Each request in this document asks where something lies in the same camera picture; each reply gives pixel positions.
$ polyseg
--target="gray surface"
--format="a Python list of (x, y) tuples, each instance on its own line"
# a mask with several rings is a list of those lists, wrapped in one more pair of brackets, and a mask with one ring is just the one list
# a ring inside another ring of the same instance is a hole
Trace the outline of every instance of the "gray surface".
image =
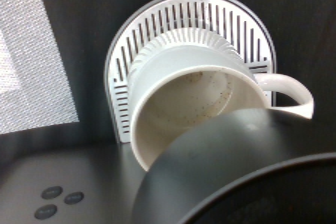
[[(1, 178), (0, 223), (129, 223), (142, 176), (129, 145), (123, 149), (94, 146), (25, 157)], [(63, 193), (43, 200), (40, 193), (51, 186), (61, 186)], [(66, 205), (64, 197), (76, 191), (84, 192), (84, 200)], [(58, 211), (39, 221), (34, 211), (46, 204), (55, 204)]]

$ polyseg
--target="white grate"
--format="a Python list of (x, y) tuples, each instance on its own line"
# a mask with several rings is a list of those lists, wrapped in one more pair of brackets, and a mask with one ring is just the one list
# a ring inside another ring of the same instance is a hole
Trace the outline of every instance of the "white grate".
[(127, 75), (133, 58), (153, 38), (169, 30), (210, 30), (232, 44), (252, 73), (276, 71), (273, 42), (250, 10), (234, 0), (166, 0), (148, 3), (114, 39), (105, 82), (118, 140), (129, 142)]

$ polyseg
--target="button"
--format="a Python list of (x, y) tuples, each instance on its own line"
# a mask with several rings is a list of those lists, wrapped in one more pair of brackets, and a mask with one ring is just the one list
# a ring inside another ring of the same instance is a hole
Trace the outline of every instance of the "button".
[(82, 192), (75, 192), (66, 196), (64, 203), (67, 205), (76, 204), (84, 198)]
[(55, 205), (45, 205), (34, 212), (34, 218), (39, 220), (48, 219), (57, 212)]
[(49, 187), (48, 189), (43, 190), (40, 196), (43, 199), (52, 199), (61, 194), (61, 192), (63, 192), (63, 189), (60, 186)]

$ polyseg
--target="cup handle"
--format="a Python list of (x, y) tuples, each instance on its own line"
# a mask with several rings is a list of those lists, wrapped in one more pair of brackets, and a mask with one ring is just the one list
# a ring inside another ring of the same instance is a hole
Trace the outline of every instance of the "cup handle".
[(255, 74), (255, 79), (264, 91), (283, 93), (298, 103), (298, 106), (270, 107), (270, 109), (288, 111), (310, 119), (315, 104), (312, 94), (304, 85), (294, 78), (280, 74)]

